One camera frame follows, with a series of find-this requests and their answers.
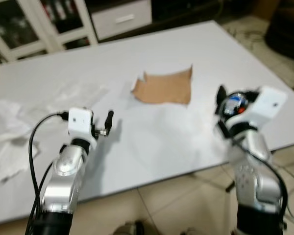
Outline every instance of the brown paper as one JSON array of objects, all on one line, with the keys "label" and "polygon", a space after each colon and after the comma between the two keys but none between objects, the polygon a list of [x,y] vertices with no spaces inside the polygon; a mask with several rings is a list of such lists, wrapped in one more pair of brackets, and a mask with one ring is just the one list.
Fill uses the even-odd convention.
[{"label": "brown paper", "polygon": [[132,93],[146,103],[182,103],[191,101],[191,77],[193,67],[169,75],[149,75],[144,73],[144,80],[137,80]]}]

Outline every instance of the cabinet drawer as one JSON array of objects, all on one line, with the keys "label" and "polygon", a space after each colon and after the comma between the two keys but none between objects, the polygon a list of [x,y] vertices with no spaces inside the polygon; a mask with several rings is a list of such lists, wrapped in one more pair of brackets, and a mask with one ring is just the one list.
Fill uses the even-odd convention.
[{"label": "cabinet drawer", "polygon": [[92,14],[99,40],[151,23],[150,0],[139,0]]}]

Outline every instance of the white table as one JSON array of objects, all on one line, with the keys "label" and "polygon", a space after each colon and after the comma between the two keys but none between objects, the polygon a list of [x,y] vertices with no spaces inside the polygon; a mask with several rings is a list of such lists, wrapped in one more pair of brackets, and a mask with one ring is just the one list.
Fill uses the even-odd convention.
[{"label": "white table", "polygon": [[[193,64],[192,100],[178,104],[143,104],[130,93],[143,71],[171,73]],[[215,95],[276,87],[289,95],[279,115],[263,129],[271,150],[294,144],[294,92],[215,22],[200,23],[99,47],[78,49],[0,67],[0,99],[34,105],[53,87],[95,80],[110,92],[92,108],[103,126],[114,109],[113,128],[99,141],[87,166],[80,200],[142,186],[227,162],[225,145],[213,134]],[[47,165],[68,142],[65,125],[37,136],[41,179]],[[29,214],[34,191],[29,171],[0,185],[0,223]]]}]

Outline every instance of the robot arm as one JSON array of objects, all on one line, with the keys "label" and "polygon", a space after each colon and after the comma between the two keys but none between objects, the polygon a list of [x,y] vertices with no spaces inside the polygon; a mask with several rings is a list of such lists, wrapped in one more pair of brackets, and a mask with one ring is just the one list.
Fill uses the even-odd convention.
[{"label": "robot arm", "polygon": [[99,135],[109,135],[112,116],[110,111],[105,129],[98,130],[93,125],[91,110],[69,110],[68,129],[72,140],[62,146],[52,164],[52,176],[42,199],[42,213],[34,222],[34,235],[69,234],[87,159],[96,148]]},{"label": "robot arm", "polygon": [[219,89],[218,126],[225,138],[236,143],[228,150],[239,204],[238,223],[233,234],[283,234],[280,219],[283,186],[272,170],[250,153],[271,163],[272,155],[259,129],[275,117],[286,99],[284,93],[269,87],[254,92],[235,92],[229,96],[223,87]]}]

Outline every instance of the tile floor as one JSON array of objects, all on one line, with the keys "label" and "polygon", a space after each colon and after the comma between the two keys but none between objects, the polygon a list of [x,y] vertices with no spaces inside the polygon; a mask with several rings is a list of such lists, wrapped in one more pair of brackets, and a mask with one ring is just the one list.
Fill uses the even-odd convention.
[{"label": "tile floor", "polygon": [[[223,27],[244,47],[273,70],[287,85],[294,85],[294,61],[271,51],[262,35],[268,23],[255,17],[227,23]],[[294,146],[277,151],[274,162],[294,162]],[[294,166],[289,170],[294,174]],[[281,170],[288,190],[294,180]],[[224,189],[231,183],[229,165],[144,186],[78,206],[71,235],[109,235],[126,221],[142,220],[147,235],[179,235],[187,227],[195,227],[203,235],[229,235],[236,225],[235,190]],[[294,193],[289,205],[294,213]],[[294,235],[294,224],[288,222],[285,235]],[[0,235],[23,235],[26,219],[0,225]]]}]

